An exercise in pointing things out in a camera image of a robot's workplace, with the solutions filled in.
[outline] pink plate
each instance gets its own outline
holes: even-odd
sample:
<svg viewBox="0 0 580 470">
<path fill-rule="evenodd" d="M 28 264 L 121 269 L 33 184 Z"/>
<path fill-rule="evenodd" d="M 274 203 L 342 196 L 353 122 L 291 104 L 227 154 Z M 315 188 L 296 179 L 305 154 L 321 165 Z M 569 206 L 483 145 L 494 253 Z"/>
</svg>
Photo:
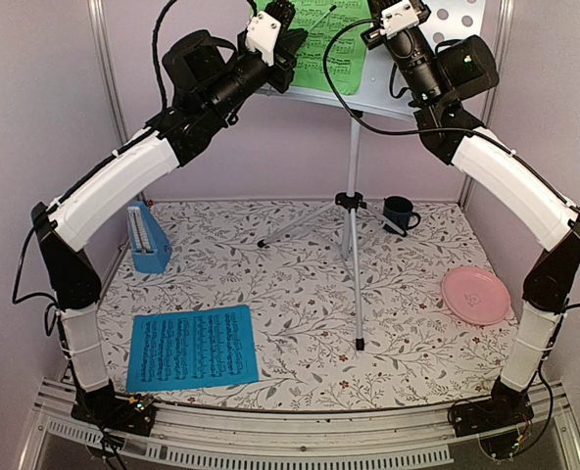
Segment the pink plate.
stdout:
<svg viewBox="0 0 580 470">
<path fill-rule="evenodd" d="M 508 316 L 508 289 L 495 274 L 479 267 L 449 271 L 442 291 L 451 311 L 472 325 L 494 325 Z"/>
</svg>

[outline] blue metronome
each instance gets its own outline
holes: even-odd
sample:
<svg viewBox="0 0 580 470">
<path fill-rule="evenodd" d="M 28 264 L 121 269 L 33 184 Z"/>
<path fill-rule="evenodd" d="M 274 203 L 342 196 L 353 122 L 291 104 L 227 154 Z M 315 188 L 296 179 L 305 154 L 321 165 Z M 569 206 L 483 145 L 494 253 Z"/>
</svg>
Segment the blue metronome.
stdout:
<svg viewBox="0 0 580 470">
<path fill-rule="evenodd" d="M 172 255 L 166 233 L 144 203 L 132 203 L 127 215 L 135 270 L 145 274 L 164 273 Z"/>
</svg>

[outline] white wall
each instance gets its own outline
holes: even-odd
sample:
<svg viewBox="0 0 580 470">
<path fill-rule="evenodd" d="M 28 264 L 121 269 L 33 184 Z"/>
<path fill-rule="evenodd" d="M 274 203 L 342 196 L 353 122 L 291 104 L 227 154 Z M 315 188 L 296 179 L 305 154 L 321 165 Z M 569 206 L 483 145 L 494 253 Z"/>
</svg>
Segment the white wall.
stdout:
<svg viewBox="0 0 580 470">
<path fill-rule="evenodd" d="M 164 0 L 106 2 L 117 83 L 129 132 L 159 110 L 150 38 Z M 494 33 L 495 11 L 485 30 Z M 183 35 L 206 28 L 235 41 L 249 7 L 244 0 L 188 0 L 169 12 L 160 54 Z M 384 100 L 390 100 L 384 90 Z M 220 132 L 206 153 L 147 191 L 155 199 L 332 197 L 346 189 L 349 118 L 339 108 L 286 98 L 252 97 L 238 125 Z M 411 122 L 368 117 L 383 128 Z M 461 176 L 429 155 L 417 137 L 362 134 L 359 189 L 369 197 L 403 194 L 418 200 L 454 201 Z"/>
<path fill-rule="evenodd" d="M 0 0 L 0 470 L 13 468 L 43 376 L 63 357 L 42 327 L 44 302 L 11 306 L 29 212 L 50 202 L 117 145 L 84 1 Z M 90 247 L 101 273 L 124 236 L 122 220 Z M 22 292 L 48 289 L 33 244 Z"/>
<path fill-rule="evenodd" d="M 580 2 L 518 0 L 507 66 L 491 127 L 561 192 L 580 204 Z M 541 250 L 516 217 L 477 188 L 468 212 L 515 307 Z M 580 273 L 572 295 L 580 301 Z M 565 323 L 559 374 L 580 426 L 580 310 Z"/>
</svg>

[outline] sheet music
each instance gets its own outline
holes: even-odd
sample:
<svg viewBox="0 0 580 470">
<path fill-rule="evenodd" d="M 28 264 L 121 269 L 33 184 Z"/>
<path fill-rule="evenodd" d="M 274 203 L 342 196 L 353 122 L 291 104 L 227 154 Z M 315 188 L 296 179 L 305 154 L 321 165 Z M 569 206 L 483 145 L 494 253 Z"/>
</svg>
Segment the sheet music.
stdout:
<svg viewBox="0 0 580 470">
<path fill-rule="evenodd" d="M 267 1 L 260 0 L 263 9 Z M 370 18 L 366 0 L 294 0 L 297 15 L 291 27 L 309 29 L 332 5 L 334 10 L 315 27 L 299 51 L 299 62 L 292 82 L 295 86 L 331 91 L 322 72 L 322 56 L 331 38 L 347 24 Z M 328 69 L 336 88 L 344 95 L 353 95 L 362 81 L 366 47 L 360 34 L 370 27 L 358 26 L 342 36 L 329 54 Z"/>
<path fill-rule="evenodd" d="M 135 317 L 128 392 L 231 386 L 258 379 L 247 306 Z"/>
</svg>

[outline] leaf pattern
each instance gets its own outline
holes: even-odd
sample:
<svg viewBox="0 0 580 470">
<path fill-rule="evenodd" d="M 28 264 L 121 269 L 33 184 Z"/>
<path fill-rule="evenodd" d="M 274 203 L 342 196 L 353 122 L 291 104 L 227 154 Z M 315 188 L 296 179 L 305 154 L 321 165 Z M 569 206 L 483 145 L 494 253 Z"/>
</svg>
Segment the leaf pattern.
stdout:
<svg viewBox="0 0 580 470">
<path fill-rule="evenodd" d="M 130 254 L 99 310 L 108 371 L 123 392 L 135 315 L 248 305 L 261 370 L 255 384 L 157 394 L 159 400 L 295 411 L 411 406 L 485 395 L 517 322 L 463 323 L 444 305 L 449 269 L 491 269 L 453 204 L 418 205 L 401 239 L 359 214 L 366 351 L 355 351 L 353 270 L 337 244 L 343 214 L 260 249 L 257 242 L 319 203 L 160 203 L 152 211 L 173 255 L 163 275 Z"/>
</svg>

